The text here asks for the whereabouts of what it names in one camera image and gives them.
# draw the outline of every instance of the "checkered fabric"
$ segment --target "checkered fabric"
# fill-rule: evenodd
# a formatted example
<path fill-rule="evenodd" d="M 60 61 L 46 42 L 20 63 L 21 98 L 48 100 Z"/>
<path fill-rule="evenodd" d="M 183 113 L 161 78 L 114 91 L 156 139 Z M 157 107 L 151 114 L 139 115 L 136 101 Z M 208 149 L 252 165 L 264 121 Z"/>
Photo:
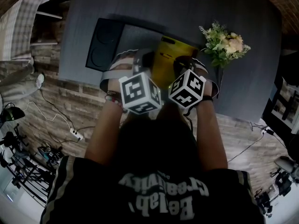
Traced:
<path fill-rule="evenodd" d="M 38 6 L 49 0 L 19 0 L 0 19 L 0 61 L 30 60 Z"/>

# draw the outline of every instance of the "white cable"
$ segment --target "white cable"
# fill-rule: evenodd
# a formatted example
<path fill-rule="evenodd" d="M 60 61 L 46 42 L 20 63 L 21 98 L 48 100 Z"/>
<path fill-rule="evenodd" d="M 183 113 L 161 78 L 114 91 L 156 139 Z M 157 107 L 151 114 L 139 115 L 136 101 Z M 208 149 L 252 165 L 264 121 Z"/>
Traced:
<path fill-rule="evenodd" d="M 33 103 L 33 104 L 38 108 L 38 106 L 36 105 L 36 103 L 32 101 L 32 102 L 29 102 L 29 103 L 28 103 L 27 108 L 26 108 L 25 110 L 23 110 L 23 111 L 26 111 L 31 103 Z M 48 119 L 48 118 L 43 114 L 43 112 L 42 112 L 39 108 L 38 108 L 38 110 L 39 110 L 39 112 L 45 117 L 45 119 L 46 119 L 46 120 L 49 120 L 49 121 L 53 121 L 53 120 L 56 118 L 56 116 L 59 115 L 61 118 L 63 118 L 63 119 L 65 120 L 65 122 L 67 123 L 67 125 L 68 125 L 69 128 L 71 129 L 70 124 L 69 124 L 69 123 L 66 121 L 66 119 L 65 119 L 64 117 L 62 117 L 60 114 L 56 114 L 56 115 L 54 116 L 53 119 Z"/>

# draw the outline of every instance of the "white cube with black markers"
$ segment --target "white cube with black markers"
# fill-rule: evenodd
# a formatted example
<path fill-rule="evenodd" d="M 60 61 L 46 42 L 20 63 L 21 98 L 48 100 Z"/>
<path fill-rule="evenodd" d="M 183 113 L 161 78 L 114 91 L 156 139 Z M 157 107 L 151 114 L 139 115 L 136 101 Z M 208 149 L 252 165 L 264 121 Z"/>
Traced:
<path fill-rule="evenodd" d="M 168 88 L 168 97 L 183 109 L 188 109 L 202 100 L 206 79 L 187 70 Z"/>
<path fill-rule="evenodd" d="M 119 81 L 125 109 L 135 114 L 161 109 L 161 91 L 144 72 L 130 78 L 122 77 Z"/>

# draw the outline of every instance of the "gray table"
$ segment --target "gray table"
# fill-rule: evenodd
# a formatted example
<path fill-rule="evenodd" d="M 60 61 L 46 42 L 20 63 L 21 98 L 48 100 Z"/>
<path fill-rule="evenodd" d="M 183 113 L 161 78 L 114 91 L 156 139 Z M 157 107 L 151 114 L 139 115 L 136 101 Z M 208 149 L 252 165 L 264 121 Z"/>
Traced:
<path fill-rule="evenodd" d="M 277 72 L 281 15 L 268 0 L 73 0 L 67 17 L 59 78 L 99 84 L 101 72 L 85 68 L 97 19 L 118 19 L 150 28 L 197 47 L 205 39 L 199 25 L 214 19 L 241 34 L 252 50 L 224 74 L 216 111 L 258 121 Z M 202 57 L 206 65 L 210 60 Z"/>

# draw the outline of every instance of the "power strip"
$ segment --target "power strip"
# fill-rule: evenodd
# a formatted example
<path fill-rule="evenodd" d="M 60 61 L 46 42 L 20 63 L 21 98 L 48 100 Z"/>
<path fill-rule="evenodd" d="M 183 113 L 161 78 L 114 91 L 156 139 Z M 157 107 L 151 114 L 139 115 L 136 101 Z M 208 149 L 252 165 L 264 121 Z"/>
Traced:
<path fill-rule="evenodd" d="M 72 135 L 74 135 L 78 140 L 82 140 L 84 139 L 84 136 L 82 134 L 80 134 L 79 132 L 77 132 L 76 130 L 74 130 L 73 128 L 70 129 L 70 132 Z"/>

